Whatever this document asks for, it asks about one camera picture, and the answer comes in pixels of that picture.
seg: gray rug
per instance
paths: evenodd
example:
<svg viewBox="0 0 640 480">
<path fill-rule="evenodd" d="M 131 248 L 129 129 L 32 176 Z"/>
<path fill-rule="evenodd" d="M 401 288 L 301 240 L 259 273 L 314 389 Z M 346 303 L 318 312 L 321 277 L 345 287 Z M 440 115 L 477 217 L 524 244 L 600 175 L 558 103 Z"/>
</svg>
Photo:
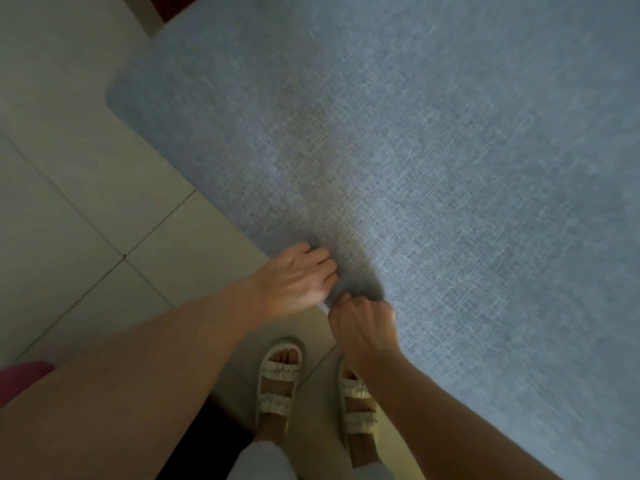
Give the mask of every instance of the gray rug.
<svg viewBox="0 0 640 480">
<path fill-rule="evenodd" d="M 329 247 L 558 474 L 626 479 L 639 51 L 640 0 L 201 0 L 108 102 L 268 254 Z"/>
</svg>

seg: white sandal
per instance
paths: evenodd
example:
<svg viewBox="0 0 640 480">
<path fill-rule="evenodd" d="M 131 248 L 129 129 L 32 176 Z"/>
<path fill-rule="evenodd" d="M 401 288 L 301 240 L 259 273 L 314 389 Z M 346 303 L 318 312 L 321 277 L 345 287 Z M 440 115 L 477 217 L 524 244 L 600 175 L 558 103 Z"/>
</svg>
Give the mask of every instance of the white sandal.
<svg viewBox="0 0 640 480">
<path fill-rule="evenodd" d="M 349 450 L 347 435 L 373 435 L 373 439 L 377 444 L 378 407 L 376 407 L 375 411 L 347 412 L 345 397 L 369 399 L 371 395 L 363 381 L 344 377 L 344 357 L 340 359 L 340 364 L 338 364 L 338 391 L 340 392 L 340 405 L 342 407 L 342 436 L 347 450 Z"/>
<path fill-rule="evenodd" d="M 293 396 L 298 388 L 298 382 L 302 375 L 303 359 L 302 344 L 293 338 L 282 339 L 271 346 L 260 364 L 260 377 L 258 377 L 258 396 L 255 405 L 255 427 L 258 427 L 260 414 L 271 413 L 287 418 L 286 429 L 289 427 L 291 416 L 291 405 Z M 298 363 L 282 363 L 271 360 L 272 355 L 283 350 L 295 350 L 298 353 Z M 274 394 L 271 392 L 260 392 L 262 378 L 274 381 L 293 382 L 291 396 Z"/>
</svg>

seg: pant leg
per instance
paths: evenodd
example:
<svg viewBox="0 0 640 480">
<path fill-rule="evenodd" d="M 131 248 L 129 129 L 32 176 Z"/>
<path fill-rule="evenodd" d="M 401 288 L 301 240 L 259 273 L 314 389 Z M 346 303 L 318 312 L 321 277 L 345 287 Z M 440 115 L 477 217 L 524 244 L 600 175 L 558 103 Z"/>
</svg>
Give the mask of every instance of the pant leg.
<svg viewBox="0 0 640 480">
<path fill-rule="evenodd" d="M 353 476 L 356 480 L 395 480 L 396 478 L 381 461 L 354 468 Z"/>
<path fill-rule="evenodd" d="M 253 442 L 240 452 L 227 480 L 297 480 L 282 448 L 270 441 Z"/>
</svg>

